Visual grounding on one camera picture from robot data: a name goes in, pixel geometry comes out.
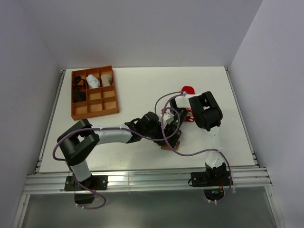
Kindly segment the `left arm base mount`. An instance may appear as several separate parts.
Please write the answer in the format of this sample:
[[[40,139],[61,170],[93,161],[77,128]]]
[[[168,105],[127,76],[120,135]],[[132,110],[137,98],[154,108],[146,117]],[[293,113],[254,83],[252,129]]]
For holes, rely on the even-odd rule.
[[[76,181],[74,175],[67,176],[64,191],[75,192],[74,201],[76,204],[84,206],[91,204],[97,190],[107,190],[107,175],[91,175],[82,182]]]

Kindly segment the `red patterned sock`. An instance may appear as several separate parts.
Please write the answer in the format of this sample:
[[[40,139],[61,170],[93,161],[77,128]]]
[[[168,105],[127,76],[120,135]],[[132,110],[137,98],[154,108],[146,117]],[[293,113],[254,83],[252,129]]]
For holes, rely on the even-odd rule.
[[[191,86],[184,86],[182,88],[182,91],[183,92],[186,92],[187,94],[190,94],[190,95],[194,95],[195,94],[195,90],[193,87]],[[185,118],[185,122],[195,122],[195,119],[194,119],[194,116],[193,116],[193,111],[190,107],[190,104],[188,104],[188,106],[186,107],[186,110],[187,110],[187,116]]]

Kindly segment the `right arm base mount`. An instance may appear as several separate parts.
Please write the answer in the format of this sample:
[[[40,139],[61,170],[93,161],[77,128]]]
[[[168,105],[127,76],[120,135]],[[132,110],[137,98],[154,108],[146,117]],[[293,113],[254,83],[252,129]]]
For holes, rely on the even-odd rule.
[[[223,200],[225,193],[229,193],[233,185],[232,174],[227,170],[224,162],[213,168],[206,164],[205,171],[192,172],[190,175],[189,186],[194,188],[211,187],[211,189],[203,190],[208,203],[217,204]]]

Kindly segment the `dark brown striped sock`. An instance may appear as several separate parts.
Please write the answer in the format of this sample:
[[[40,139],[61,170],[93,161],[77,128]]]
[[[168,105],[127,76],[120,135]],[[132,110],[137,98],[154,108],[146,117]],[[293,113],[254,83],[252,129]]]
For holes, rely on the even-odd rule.
[[[78,102],[84,102],[86,101],[86,91],[85,90],[73,90],[72,91],[72,102],[78,103]]]

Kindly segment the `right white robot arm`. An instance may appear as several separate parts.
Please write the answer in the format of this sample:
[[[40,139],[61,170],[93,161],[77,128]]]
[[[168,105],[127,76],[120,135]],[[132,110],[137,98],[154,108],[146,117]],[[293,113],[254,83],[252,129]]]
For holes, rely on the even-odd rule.
[[[184,110],[186,113],[190,109],[194,123],[203,132],[203,140],[212,143],[209,148],[199,152],[183,154],[176,151],[172,146],[169,148],[177,155],[183,157],[192,157],[199,154],[205,154],[206,181],[210,185],[216,185],[221,181],[222,176],[227,173],[229,167],[227,159],[222,154],[219,141],[219,127],[223,119],[223,113],[216,99],[210,91],[200,95],[189,95],[181,92],[179,95],[171,97],[164,109],[170,106],[173,111]]]

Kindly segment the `tan ribbed sock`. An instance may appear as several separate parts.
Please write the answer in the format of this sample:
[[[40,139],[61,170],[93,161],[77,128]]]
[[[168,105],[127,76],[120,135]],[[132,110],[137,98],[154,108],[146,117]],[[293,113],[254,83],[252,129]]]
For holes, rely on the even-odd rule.
[[[172,149],[174,150],[178,150],[179,148],[179,145],[180,145],[180,141],[177,141],[176,144],[174,146],[171,146],[171,145],[162,145],[161,146],[161,149],[162,150],[166,150],[166,151],[171,151]]]

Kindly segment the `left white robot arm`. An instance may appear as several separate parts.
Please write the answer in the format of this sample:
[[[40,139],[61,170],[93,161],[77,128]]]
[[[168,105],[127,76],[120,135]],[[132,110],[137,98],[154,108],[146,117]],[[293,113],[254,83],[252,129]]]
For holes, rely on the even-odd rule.
[[[63,160],[76,178],[76,185],[86,190],[93,183],[86,158],[97,145],[117,142],[136,143],[142,138],[159,145],[165,140],[173,140],[173,143],[176,143],[174,137],[178,133],[179,120],[178,114],[157,115],[148,112],[142,118],[133,119],[122,125],[93,127],[87,119],[83,119],[58,137],[53,158],[60,160],[55,155],[57,148],[60,148],[64,156]]]

